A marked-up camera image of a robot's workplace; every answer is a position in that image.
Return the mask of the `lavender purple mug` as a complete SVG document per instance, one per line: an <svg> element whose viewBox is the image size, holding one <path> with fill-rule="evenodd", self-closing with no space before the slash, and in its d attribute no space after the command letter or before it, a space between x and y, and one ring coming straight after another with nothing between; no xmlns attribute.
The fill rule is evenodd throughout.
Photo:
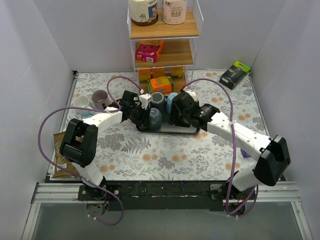
<svg viewBox="0 0 320 240"><path fill-rule="evenodd" d="M98 110L105 110L111 103L108 97L108 93L105 90L95 91L91 96L91 100Z"/></svg>

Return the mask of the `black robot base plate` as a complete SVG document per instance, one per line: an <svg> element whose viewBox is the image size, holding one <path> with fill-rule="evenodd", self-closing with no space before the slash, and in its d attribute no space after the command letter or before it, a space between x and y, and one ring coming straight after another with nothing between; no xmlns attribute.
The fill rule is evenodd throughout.
<svg viewBox="0 0 320 240"><path fill-rule="evenodd" d="M209 180L103 180L100 188L82 184L79 201L103 202L109 211L226 209L227 187Z"/></svg>

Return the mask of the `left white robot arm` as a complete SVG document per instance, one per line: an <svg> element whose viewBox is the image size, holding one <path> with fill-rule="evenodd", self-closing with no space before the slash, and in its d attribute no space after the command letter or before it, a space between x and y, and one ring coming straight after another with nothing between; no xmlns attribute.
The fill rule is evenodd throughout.
<svg viewBox="0 0 320 240"><path fill-rule="evenodd" d="M59 152L76 168L81 180L90 186L89 194L95 200L103 199L107 193L101 184L104 177L94 162L98 135L127 120L138 127L147 126L152 100L149 93L138 95L126 90L122 98L109 104L101 113L69 121Z"/></svg>

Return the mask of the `white and blue mug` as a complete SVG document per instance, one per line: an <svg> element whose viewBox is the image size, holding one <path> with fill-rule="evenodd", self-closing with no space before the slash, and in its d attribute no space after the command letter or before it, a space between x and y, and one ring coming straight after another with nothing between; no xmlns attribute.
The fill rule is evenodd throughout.
<svg viewBox="0 0 320 240"><path fill-rule="evenodd" d="M83 108L91 109L91 110L93 109L90 99L84 95L80 95L80 96L76 97L73 102L73 106L77 107L77 108L82 108L82 109ZM77 109L76 112L77 112L77 114L79 114L82 117L88 117L88 116L93 115L95 113L94 111L91 111L91 110L89 111L89 110Z"/></svg>

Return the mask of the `slate blue mug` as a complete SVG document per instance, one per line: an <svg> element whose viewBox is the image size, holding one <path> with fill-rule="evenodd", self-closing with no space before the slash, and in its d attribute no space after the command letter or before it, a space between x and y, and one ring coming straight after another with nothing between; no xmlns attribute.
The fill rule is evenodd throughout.
<svg viewBox="0 0 320 240"><path fill-rule="evenodd" d="M157 108L151 108L149 112L149 129L158 131L162 127L162 115Z"/></svg>

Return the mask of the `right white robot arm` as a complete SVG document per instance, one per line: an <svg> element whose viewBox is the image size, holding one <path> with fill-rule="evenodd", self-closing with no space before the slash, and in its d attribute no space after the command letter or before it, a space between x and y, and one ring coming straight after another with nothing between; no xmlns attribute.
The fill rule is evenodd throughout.
<svg viewBox="0 0 320 240"><path fill-rule="evenodd" d="M259 184L273 187L291 163L287 141L270 137L231 122L224 113L210 104L200 106L193 91L182 91L172 100L169 123L195 127L217 135L247 152L256 164L238 171L226 183L227 195L237 199L245 190Z"/></svg>

